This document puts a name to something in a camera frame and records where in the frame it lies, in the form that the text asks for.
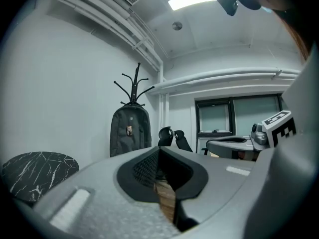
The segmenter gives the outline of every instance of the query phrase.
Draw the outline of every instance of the black marble table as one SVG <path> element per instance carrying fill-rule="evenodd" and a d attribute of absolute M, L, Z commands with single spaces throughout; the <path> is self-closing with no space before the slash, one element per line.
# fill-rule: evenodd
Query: black marble table
<path fill-rule="evenodd" d="M 74 158 L 55 152 L 30 152 L 10 159 L 2 175 L 8 190 L 25 202 L 37 202 L 47 191 L 75 172 Z"/>

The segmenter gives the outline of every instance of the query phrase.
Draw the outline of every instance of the wooden floor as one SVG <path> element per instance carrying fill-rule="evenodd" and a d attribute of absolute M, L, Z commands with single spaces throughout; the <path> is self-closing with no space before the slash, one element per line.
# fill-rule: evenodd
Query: wooden floor
<path fill-rule="evenodd" d="M 157 180 L 154 190 L 159 196 L 160 208 L 164 215 L 173 222 L 175 209 L 175 192 L 165 180 Z"/>

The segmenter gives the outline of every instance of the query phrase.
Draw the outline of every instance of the window frame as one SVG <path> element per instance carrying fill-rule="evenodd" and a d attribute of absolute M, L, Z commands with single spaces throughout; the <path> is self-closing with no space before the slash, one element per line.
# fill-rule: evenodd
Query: window frame
<path fill-rule="evenodd" d="M 208 99 L 208 100 L 195 100 L 195 111 L 196 111 L 196 153 L 198 153 L 198 139 L 202 137 L 225 137 L 232 136 L 236 133 L 236 118 L 235 118 L 235 109 L 234 109 L 234 100 L 238 99 L 250 99 L 250 98 L 265 98 L 265 97 L 276 97 L 279 111 L 283 110 L 282 93 L 277 94 L 266 94 L 266 95 L 252 95 L 252 96 L 239 96 L 239 97 L 227 97 L 219 99 Z M 228 118 L 229 118 L 229 133 L 227 132 L 216 132 L 216 133 L 200 133 L 200 117 L 199 117 L 199 108 L 207 107 L 213 105 L 227 105 L 228 106 Z"/>

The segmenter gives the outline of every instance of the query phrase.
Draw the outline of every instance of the white ceiling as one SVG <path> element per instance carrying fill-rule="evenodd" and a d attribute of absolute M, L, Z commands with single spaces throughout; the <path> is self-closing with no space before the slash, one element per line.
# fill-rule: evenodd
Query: white ceiling
<path fill-rule="evenodd" d="M 171 58 L 207 48 L 251 43 L 271 43 L 296 50 L 294 41 L 273 12 L 252 11 L 239 3 L 231 17 L 217 1 L 173 11 L 168 1 L 140 0 L 132 9 L 151 28 Z M 180 31 L 173 30 L 175 21 L 183 24 Z"/>

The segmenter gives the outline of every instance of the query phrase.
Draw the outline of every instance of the black backpack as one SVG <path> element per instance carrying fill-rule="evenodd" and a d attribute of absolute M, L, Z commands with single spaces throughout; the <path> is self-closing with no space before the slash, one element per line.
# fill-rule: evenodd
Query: black backpack
<path fill-rule="evenodd" d="M 131 96 L 123 89 L 116 81 L 114 83 L 118 85 L 130 98 L 130 102 L 123 104 L 113 115 L 111 124 L 111 137 L 110 137 L 110 157 L 114 157 L 120 154 L 124 154 L 133 150 L 143 149 L 151 147 L 151 125 L 148 112 L 137 103 L 138 98 L 145 92 L 154 88 L 143 91 L 137 96 L 138 84 L 140 81 L 148 79 L 140 79 L 137 81 L 138 73 L 140 69 L 140 63 L 135 71 L 134 81 L 126 74 L 122 74 L 132 81 Z"/>

